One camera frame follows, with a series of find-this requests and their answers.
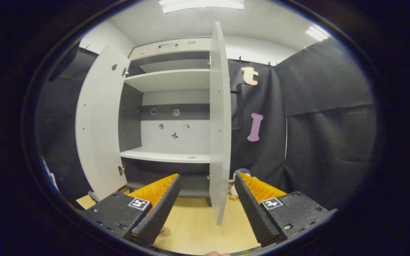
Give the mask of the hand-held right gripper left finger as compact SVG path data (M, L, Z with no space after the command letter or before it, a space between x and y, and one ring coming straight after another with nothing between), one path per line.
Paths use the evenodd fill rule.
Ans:
M181 190L172 174L126 195L114 192L83 213L101 230L150 246L161 233Z

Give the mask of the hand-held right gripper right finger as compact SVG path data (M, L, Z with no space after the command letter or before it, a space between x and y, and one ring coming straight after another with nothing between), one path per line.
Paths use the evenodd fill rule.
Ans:
M237 173L234 187L261 247L296 239L335 214L305 193L285 193L247 174Z

